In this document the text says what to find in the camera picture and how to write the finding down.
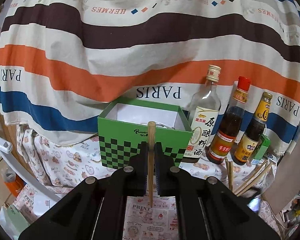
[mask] soy sauce bottle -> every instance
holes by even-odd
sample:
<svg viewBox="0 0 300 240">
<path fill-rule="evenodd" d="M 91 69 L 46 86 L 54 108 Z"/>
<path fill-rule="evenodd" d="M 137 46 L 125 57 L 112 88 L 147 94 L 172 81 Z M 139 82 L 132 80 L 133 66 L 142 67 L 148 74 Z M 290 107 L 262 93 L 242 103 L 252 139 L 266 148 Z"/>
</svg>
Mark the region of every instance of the soy sauce bottle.
<svg viewBox="0 0 300 240">
<path fill-rule="evenodd" d="M 238 148 L 234 153 L 233 161 L 236 164 L 244 165 L 257 146 L 268 120 L 271 99 L 271 94 L 263 92 L 253 118 L 251 119 L 242 139 L 239 142 Z"/>
<path fill-rule="evenodd" d="M 212 163 L 221 164 L 223 162 L 239 133 L 250 83 L 250 79 L 239 77 L 237 89 L 233 93 L 219 129 L 206 153 L 208 160 Z"/>
</svg>

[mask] red bottle cap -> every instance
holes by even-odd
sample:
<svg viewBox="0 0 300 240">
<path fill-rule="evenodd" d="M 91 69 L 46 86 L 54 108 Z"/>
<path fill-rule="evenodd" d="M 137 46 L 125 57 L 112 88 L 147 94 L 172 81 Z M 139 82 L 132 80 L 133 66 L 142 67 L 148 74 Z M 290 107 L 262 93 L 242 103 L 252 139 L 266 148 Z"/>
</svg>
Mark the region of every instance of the red bottle cap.
<svg viewBox="0 0 300 240">
<path fill-rule="evenodd" d="M 238 79 L 237 88 L 244 90 L 244 91 L 248 91 L 249 87 L 250 87 L 250 83 L 251 83 L 251 80 L 249 78 L 240 76 Z"/>
</svg>

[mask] fabric backdrop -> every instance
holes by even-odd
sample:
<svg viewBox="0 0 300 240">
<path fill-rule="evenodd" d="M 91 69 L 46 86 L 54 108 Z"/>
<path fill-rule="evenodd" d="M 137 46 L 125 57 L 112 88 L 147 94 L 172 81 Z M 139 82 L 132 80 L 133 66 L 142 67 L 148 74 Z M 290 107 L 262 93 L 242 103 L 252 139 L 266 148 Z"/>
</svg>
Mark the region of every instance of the fabric backdrop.
<svg viewBox="0 0 300 240">
<path fill-rule="evenodd" d="M 106 102 L 180 105 L 221 67 L 222 107 L 251 79 L 238 135 L 263 91 L 266 134 L 284 153 L 300 122 L 300 7 L 295 0 L 12 0 L 0 37 L 0 108 L 58 145 L 97 133 Z"/>
</svg>

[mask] metal screw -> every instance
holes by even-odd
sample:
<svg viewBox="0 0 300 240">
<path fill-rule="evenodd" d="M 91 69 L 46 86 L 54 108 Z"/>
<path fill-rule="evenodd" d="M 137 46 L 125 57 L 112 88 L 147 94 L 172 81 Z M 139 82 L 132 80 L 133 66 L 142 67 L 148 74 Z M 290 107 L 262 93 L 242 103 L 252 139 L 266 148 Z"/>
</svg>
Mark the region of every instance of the metal screw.
<svg viewBox="0 0 300 240">
<path fill-rule="evenodd" d="M 211 176 L 211 177 L 208 177 L 207 178 L 207 181 L 210 183 L 210 184 L 217 184 L 217 182 L 218 182 L 218 179 L 216 178 L 216 177 L 213 177 L 213 176 Z"/>
<path fill-rule="evenodd" d="M 171 166 L 170 171 L 173 172 L 173 173 L 178 173 L 180 171 L 180 168 L 176 167 L 176 166 Z"/>
<path fill-rule="evenodd" d="M 123 170 L 124 170 L 125 172 L 132 172 L 132 171 L 133 171 L 133 167 L 132 167 L 132 166 L 125 166 L 125 167 L 123 168 Z"/>
<path fill-rule="evenodd" d="M 87 184 L 93 184 L 96 182 L 96 178 L 95 177 L 87 177 L 85 181 Z"/>
</svg>

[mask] bottle cap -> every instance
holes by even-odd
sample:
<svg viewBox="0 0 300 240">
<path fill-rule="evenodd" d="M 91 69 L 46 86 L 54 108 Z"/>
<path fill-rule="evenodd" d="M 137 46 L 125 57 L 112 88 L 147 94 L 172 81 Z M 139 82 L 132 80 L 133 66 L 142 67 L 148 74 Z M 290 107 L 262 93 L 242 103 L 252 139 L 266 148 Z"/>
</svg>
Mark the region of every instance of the bottle cap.
<svg viewBox="0 0 300 240">
<path fill-rule="evenodd" d="M 264 96 L 266 98 L 269 98 L 269 99 L 272 99 L 272 95 L 269 94 L 268 92 L 263 92 L 262 96 Z"/>
<path fill-rule="evenodd" d="M 249 87 L 250 87 L 250 83 L 251 83 L 251 80 L 249 78 L 240 76 L 238 79 L 237 88 L 244 90 L 244 91 L 248 91 Z"/>
<path fill-rule="evenodd" d="M 221 67 L 209 65 L 207 79 L 218 82 L 220 71 L 221 71 Z"/>
</svg>

